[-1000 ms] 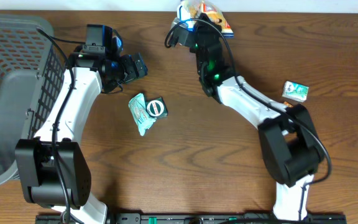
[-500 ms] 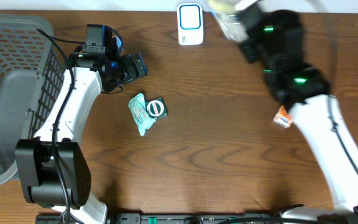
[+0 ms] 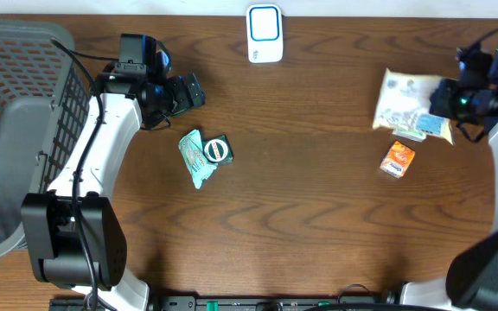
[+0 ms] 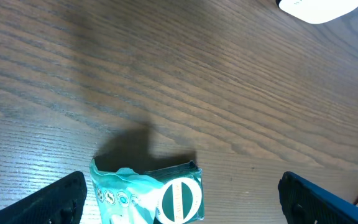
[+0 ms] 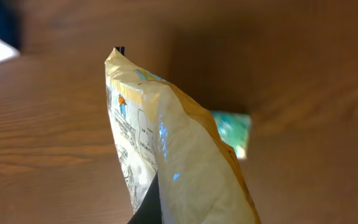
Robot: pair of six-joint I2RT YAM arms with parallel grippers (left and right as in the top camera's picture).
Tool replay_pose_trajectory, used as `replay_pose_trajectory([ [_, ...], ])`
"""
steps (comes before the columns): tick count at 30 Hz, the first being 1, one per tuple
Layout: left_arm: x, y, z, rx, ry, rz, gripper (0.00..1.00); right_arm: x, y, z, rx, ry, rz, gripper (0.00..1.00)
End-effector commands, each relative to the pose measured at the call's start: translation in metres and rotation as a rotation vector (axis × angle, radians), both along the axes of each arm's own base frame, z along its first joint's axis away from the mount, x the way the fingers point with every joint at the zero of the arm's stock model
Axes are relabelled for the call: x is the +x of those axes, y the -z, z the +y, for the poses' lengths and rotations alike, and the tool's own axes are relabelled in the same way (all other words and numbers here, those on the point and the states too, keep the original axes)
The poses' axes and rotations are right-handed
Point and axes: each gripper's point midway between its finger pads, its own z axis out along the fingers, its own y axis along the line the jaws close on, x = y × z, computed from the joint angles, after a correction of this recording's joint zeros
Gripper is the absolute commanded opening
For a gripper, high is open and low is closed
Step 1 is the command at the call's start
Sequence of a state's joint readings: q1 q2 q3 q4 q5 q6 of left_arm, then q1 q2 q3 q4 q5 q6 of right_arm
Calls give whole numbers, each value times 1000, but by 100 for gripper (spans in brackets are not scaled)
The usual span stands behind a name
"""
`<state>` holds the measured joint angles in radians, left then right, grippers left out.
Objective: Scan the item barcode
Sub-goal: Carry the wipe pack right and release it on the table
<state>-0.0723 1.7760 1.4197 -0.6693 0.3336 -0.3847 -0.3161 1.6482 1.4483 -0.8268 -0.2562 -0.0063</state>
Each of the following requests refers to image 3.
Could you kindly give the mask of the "dark green round-label packet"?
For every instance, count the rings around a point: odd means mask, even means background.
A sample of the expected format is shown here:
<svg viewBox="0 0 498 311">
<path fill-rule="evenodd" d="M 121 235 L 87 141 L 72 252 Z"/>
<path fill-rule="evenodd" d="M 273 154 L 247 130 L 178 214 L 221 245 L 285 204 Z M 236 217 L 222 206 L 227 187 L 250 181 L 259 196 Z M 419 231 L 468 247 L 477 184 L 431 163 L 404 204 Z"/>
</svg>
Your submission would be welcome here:
<svg viewBox="0 0 498 311">
<path fill-rule="evenodd" d="M 225 135 L 203 142 L 203 153 L 213 164 L 222 166 L 233 161 L 233 152 Z"/>
</svg>

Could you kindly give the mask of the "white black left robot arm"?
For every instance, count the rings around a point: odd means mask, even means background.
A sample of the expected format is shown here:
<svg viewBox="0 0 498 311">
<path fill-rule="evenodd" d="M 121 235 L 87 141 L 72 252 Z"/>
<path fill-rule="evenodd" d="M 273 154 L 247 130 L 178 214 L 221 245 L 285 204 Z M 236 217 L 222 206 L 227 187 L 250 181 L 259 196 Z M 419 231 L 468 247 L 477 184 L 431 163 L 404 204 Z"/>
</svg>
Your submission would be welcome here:
<svg viewBox="0 0 498 311">
<path fill-rule="evenodd" d="M 89 116 L 64 168 L 42 194 L 29 193 L 22 226 L 35 279 L 85 296 L 82 308 L 146 310 L 150 287 L 127 269 L 127 243 L 112 193 L 132 138 L 143 127 L 201 107 L 185 76 L 102 73 Z"/>
</svg>

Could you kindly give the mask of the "orange Kleenex tissue pack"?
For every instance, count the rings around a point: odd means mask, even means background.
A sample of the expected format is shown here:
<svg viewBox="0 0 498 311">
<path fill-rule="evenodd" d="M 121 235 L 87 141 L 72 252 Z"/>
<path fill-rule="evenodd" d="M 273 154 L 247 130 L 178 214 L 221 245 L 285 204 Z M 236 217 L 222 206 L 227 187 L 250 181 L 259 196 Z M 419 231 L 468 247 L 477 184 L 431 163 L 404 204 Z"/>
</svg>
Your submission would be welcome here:
<svg viewBox="0 0 498 311">
<path fill-rule="evenodd" d="M 383 158 L 380 169 L 396 178 L 405 175 L 416 153 L 403 143 L 395 141 Z"/>
</svg>

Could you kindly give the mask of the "large white snack bag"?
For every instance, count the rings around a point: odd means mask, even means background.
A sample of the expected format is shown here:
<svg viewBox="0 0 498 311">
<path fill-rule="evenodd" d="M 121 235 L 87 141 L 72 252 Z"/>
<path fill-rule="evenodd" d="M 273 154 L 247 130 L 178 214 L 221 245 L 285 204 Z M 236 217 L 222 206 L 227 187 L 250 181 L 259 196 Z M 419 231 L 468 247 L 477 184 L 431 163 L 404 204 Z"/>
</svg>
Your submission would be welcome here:
<svg viewBox="0 0 498 311">
<path fill-rule="evenodd" d="M 396 73 L 387 68 L 372 128 L 420 131 L 453 145 L 450 120 L 430 114 L 430 96 L 442 79 L 438 75 Z"/>
</svg>

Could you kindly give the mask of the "small white teal box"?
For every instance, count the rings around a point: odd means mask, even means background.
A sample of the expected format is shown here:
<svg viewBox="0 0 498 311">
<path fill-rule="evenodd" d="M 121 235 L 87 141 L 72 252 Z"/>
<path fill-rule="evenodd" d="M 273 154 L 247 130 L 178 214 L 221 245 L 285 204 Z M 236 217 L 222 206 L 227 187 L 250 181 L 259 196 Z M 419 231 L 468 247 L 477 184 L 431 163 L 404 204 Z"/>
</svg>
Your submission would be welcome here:
<svg viewBox="0 0 498 311">
<path fill-rule="evenodd" d="M 403 137 L 419 143 L 423 142 L 427 138 L 425 133 L 415 130 L 395 129 L 393 134 L 395 136 Z"/>
</svg>

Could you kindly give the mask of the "teal wet wipes packet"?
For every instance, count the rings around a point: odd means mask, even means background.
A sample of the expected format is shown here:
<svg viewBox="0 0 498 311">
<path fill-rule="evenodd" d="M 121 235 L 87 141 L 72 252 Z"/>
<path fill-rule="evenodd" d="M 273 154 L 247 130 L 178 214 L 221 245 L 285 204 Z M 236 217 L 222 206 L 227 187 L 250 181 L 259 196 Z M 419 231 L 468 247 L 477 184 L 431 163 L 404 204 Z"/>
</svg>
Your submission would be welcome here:
<svg viewBox="0 0 498 311">
<path fill-rule="evenodd" d="M 181 139 L 178 148 L 192 177 L 195 188 L 200 189 L 203 182 L 218 168 L 204 154 L 200 131 L 190 131 Z"/>
</svg>

